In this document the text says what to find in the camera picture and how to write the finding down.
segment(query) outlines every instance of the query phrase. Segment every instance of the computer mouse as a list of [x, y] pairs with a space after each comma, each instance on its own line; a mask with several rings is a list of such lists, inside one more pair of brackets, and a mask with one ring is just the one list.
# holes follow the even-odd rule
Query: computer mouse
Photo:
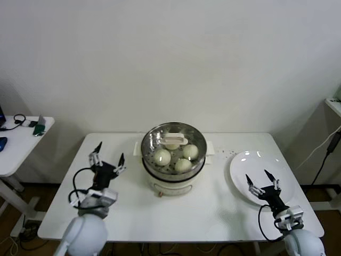
[[0, 152], [4, 150], [7, 143], [7, 137], [0, 137]]

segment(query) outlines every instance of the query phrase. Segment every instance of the wooden floor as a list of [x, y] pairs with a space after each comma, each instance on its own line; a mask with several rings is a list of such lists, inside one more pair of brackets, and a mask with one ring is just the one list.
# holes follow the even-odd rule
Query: wooden floor
[[[40, 196], [40, 201], [36, 206], [38, 211], [46, 211], [50, 205], [57, 188], [54, 187], [42, 187], [42, 186], [27, 186], [25, 191], [22, 193], [22, 197], [26, 202], [29, 202], [33, 196]], [[310, 201], [326, 201], [329, 199], [328, 195], [323, 190], [310, 190], [308, 193], [308, 198]], [[325, 235], [322, 238], [324, 243], [327, 256], [339, 256], [341, 255], [341, 215], [337, 211], [325, 211], [317, 212], [317, 215], [324, 227]], [[19, 211], [17, 211], [12, 206], [8, 206], [5, 212], [0, 217], [0, 242], [9, 236], [13, 226], [20, 216]], [[31, 242], [24, 243], [24, 247], [29, 249], [43, 244], [45, 240], [36, 238]], [[49, 241], [46, 245], [38, 250], [25, 251], [19, 248], [17, 255], [53, 255], [53, 252], [57, 248], [58, 241]], [[11, 241], [6, 241], [0, 245], [0, 256], [10, 255], [8, 248], [12, 245]], [[217, 244], [215, 248], [210, 253], [203, 253], [197, 249], [199, 246], [202, 250], [210, 250], [213, 244], [161, 244], [161, 251], [167, 252], [172, 249], [172, 252], [179, 253], [182, 256], [187, 255], [214, 255], [218, 256], [219, 249], [227, 244]], [[260, 243], [261, 248], [266, 248], [269, 243]], [[140, 244], [137, 243], [107, 243], [101, 253], [101, 255], [129, 255], [129, 256], [140, 256]], [[238, 243], [238, 246], [243, 250], [244, 255], [254, 256], [254, 249], [252, 243]], [[159, 244], [144, 244], [143, 255], [157, 256], [160, 255]], [[243, 254], [239, 251], [240, 249], [234, 245], [229, 244], [219, 256], [233, 255], [242, 256]], [[287, 256], [286, 252], [279, 254], [280, 256]]]

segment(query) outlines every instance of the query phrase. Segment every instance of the white plate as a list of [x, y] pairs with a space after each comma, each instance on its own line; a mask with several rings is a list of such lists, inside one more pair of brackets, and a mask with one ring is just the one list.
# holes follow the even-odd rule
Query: white plate
[[272, 185], [264, 170], [270, 172], [276, 179], [279, 179], [279, 185], [282, 190], [280, 197], [286, 204], [295, 193], [295, 187], [285, 175], [287, 173], [286, 169], [289, 169], [289, 167], [285, 162], [276, 159], [269, 153], [261, 151], [239, 153], [234, 157], [230, 165], [231, 178], [236, 188], [249, 200], [259, 205], [266, 204], [267, 202], [259, 200], [249, 192], [245, 174], [250, 177], [255, 186], [262, 188]]

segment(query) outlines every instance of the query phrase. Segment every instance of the lid handle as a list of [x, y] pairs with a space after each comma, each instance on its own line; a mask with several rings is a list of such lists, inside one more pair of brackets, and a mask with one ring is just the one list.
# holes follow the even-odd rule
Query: lid handle
[[162, 145], [187, 145], [188, 139], [182, 133], [169, 132], [160, 139]]

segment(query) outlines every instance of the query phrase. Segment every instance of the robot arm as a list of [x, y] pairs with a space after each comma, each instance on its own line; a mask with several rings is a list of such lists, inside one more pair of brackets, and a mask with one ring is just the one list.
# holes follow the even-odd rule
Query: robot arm
[[[108, 215], [109, 207], [118, 199], [118, 193], [108, 188], [109, 183], [126, 168], [123, 153], [118, 167], [101, 161], [101, 146], [102, 143], [89, 155], [91, 170], [95, 174], [92, 187], [87, 190], [74, 190], [69, 195], [69, 203], [78, 209], [78, 217], [75, 217], [65, 230], [54, 256], [62, 256], [66, 252], [71, 256], [99, 255], [107, 242], [108, 232], [103, 219]], [[77, 196], [71, 201], [73, 192], [80, 192], [85, 196], [83, 199]]]
[[325, 256], [322, 241], [312, 232], [303, 229], [303, 210], [299, 206], [286, 206], [280, 198], [279, 180], [276, 180], [267, 170], [265, 173], [273, 185], [257, 188], [246, 174], [249, 191], [269, 204], [275, 218], [274, 225], [283, 234], [288, 254], [290, 256]]

